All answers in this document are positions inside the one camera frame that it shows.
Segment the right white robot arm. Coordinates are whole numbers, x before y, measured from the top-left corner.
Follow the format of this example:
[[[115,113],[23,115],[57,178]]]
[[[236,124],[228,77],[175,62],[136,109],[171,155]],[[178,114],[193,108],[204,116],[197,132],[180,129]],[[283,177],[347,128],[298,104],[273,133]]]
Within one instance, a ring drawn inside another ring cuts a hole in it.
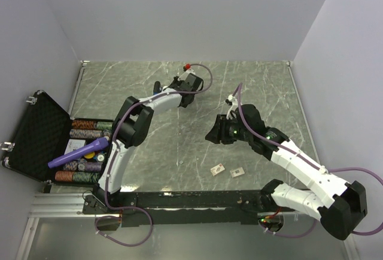
[[[272,180],[262,189],[262,206],[269,211],[278,207],[300,211],[318,220],[334,238],[346,240],[367,215],[365,187],[334,175],[283,132],[266,126],[254,105],[238,105],[234,99],[226,102],[228,112],[217,115],[205,139],[214,144],[246,142],[252,151],[287,170],[306,187],[303,191]]]

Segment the small white staple box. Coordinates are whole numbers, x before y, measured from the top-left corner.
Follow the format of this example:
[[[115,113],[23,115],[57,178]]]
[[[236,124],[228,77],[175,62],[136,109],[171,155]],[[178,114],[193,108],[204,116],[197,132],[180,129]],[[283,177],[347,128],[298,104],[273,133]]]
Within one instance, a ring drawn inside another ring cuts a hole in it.
[[[239,176],[244,175],[244,174],[245,174],[245,171],[242,167],[230,170],[230,175],[232,178],[239,177]]]

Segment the blue black stapler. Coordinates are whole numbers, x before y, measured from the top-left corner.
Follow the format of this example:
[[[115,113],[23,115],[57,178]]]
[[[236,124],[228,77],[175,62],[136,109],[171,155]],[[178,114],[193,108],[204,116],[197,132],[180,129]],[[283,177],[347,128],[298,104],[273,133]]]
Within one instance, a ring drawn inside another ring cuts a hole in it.
[[[153,95],[159,94],[160,92],[162,92],[162,90],[163,90],[163,87],[161,85],[161,82],[155,81],[153,86]]]

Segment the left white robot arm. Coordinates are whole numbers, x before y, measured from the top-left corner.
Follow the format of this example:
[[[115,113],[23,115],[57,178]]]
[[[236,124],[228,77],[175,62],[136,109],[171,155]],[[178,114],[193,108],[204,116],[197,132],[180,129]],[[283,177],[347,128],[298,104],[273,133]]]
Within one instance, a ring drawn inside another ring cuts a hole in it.
[[[174,77],[169,86],[154,83],[153,95],[147,98],[126,98],[113,123],[113,135],[105,168],[93,189],[96,205],[111,213],[118,206],[118,193],[124,170],[136,147],[144,142],[155,115],[172,108],[184,107],[194,101],[194,95],[203,90],[203,79],[188,73],[184,80]]]

